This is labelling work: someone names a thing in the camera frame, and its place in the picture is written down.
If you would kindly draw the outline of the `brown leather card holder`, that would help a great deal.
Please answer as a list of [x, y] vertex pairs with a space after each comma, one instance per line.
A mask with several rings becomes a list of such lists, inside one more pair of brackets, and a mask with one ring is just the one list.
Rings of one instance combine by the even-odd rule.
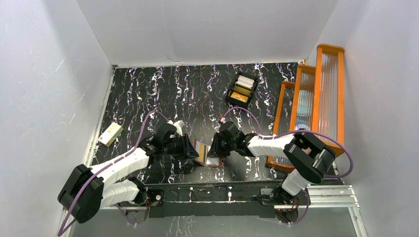
[[197, 158], [193, 159], [194, 162], [206, 167], [222, 168], [225, 158], [210, 157], [208, 155], [210, 151], [210, 145], [194, 139], [194, 148], [195, 151], [199, 154]]

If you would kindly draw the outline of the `gold VIP card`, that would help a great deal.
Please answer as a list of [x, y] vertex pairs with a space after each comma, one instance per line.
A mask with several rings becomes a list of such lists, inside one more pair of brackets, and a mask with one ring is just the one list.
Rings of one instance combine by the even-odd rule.
[[248, 101], [248, 99], [249, 99], [248, 96], [242, 95], [242, 94], [240, 94], [238, 92], [232, 92], [229, 97], [232, 98], [232, 99], [241, 101], [243, 103], [246, 103]]

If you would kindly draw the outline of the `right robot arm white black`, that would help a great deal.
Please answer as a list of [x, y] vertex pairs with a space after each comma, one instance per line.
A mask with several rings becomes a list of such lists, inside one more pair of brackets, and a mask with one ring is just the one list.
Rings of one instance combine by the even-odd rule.
[[245, 134], [231, 121], [221, 124], [214, 134], [208, 157], [224, 158], [232, 151], [244, 157], [287, 158], [293, 171], [277, 189], [279, 200], [292, 204], [298, 193], [311, 184], [320, 184], [331, 168], [336, 153], [312, 131], [300, 129], [285, 135]]

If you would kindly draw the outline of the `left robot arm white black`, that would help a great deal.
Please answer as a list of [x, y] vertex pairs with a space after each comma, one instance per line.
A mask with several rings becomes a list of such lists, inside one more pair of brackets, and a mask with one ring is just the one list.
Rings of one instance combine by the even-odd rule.
[[90, 220], [98, 210], [121, 202], [144, 205], [151, 202], [148, 187], [129, 175], [149, 167], [163, 156], [197, 158], [189, 136], [182, 132], [184, 122], [169, 121], [155, 135], [112, 160], [87, 167], [76, 166], [57, 199], [79, 223]]

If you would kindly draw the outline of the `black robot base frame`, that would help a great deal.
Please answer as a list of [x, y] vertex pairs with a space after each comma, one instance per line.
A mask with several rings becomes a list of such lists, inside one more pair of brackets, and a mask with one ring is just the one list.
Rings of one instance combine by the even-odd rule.
[[299, 207], [311, 204], [307, 190], [295, 196], [280, 190], [281, 181], [225, 183], [147, 184], [145, 203], [124, 201], [127, 211], [145, 211], [149, 218], [171, 216], [279, 217], [283, 222], [299, 218]]

